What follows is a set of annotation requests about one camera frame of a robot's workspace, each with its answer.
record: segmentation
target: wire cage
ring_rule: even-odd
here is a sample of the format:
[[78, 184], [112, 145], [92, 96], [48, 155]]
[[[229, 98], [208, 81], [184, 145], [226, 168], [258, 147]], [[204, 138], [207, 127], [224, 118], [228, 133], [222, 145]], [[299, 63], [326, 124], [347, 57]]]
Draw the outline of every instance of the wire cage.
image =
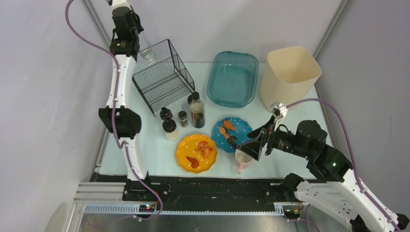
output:
[[190, 73], [168, 39], [140, 50], [132, 81], [153, 114], [195, 91]]

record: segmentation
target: pink cup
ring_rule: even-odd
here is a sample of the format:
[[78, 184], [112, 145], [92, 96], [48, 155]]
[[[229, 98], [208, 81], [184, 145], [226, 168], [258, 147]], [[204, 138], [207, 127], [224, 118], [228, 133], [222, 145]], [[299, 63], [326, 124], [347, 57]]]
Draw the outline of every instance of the pink cup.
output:
[[235, 163], [238, 165], [238, 174], [242, 173], [242, 169], [249, 167], [250, 163], [252, 163], [253, 158], [247, 155], [245, 152], [240, 150], [236, 150], [235, 152]]

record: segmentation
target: orange plate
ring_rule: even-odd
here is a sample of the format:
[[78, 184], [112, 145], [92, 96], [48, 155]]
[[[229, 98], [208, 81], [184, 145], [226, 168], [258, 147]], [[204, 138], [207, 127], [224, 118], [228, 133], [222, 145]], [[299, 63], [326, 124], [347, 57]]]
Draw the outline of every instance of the orange plate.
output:
[[[200, 151], [195, 151], [198, 149], [198, 144], [202, 141], [208, 142], [208, 147], [213, 148], [211, 154], [208, 158], [204, 158]], [[176, 161], [178, 165], [181, 166], [185, 171], [192, 173], [201, 173], [203, 171], [208, 171], [212, 165], [217, 161], [218, 149], [215, 142], [206, 135], [193, 134], [191, 136], [185, 137], [176, 147]], [[199, 162], [198, 168], [192, 168], [191, 162], [187, 157], [195, 158]]]

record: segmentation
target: gray wall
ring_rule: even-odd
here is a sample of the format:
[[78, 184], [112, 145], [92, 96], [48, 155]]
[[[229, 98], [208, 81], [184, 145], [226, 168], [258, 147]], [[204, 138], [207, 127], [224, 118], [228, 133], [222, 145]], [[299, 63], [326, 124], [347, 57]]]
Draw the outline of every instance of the gray wall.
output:
[[[111, 59], [77, 39], [64, 1], [0, 7], [0, 231], [57, 232], [91, 167]], [[79, 0], [73, 26], [103, 45]]]
[[[111, 8], [91, 0], [108, 32]], [[155, 44], [170, 39], [184, 62], [213, 62], [222, 51], [265, 63], [270, 51], [304, 46], [314, 52], [340, 0], [128, 0]]]
[[[318, 62], [321, 97], [347, 123], [361, 178], [410, 216], [410, 1], [352, 1]], [[348, 155], [340, 123], [328, 115]]]

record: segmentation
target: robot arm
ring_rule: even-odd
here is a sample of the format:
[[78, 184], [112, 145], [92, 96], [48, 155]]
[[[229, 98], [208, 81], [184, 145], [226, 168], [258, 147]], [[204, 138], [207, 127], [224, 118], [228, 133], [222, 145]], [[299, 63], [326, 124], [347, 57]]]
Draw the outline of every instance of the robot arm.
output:
[[[342, 203], [329, 195], [320, 192], [296, 174], [289, 174], [282, 182], [284, 195], [288, 200], [295, 198], [307, 202], [326, 214], [335, 218], [348, 229], [354, 231], [395, 231], [376, 205], [361, 191], [356, 184], [352, 163], [337, 149], [326, 144], [327, 133], [316, 121], [305, 120], [299, 123], [296, 134], [284, 125], [279, 125], [287, 113], [286, 107], [275, 103], [271, 107], [273, 116], [262, 127], [248, 134], [252, 138], [241, 144], [241, 150], [254, 159], [261, 158], [262, 148], [267, 144], [266, 155], [270, 155], [273, 148], [306, 158], [307, 168], [319, 180], [327, 182], [337, 189], [347, 200]], [[389, 210], [364, 185], [376, 202], [387, 212], [400, 229], [405, 229], [409, 219]]]
[[99, 109], [98, 115], [107, 129], [113, 133], [112, 113], [113, 110], [115, 111], [114, 121], [119, 144], [124, 144], [129, 150], [127, 154], [126, 147], [122, 148], [128, 167], [128, 179], [136, 181], [132, 169], [140, 179], [145, 179], [147, 170], [139, 146], [141, 118], [129, 109], [129, 95], [132, 74], [140, 49], [138, 34], [144, 29], [139, 16], [126, 0], [111, 0], [108, 3], [113, 7], [112, 14], [116, 26], [113, 30], [110, 51], [116, 57], [118, 67], [114, 61], [110, 95], [106, 107]]

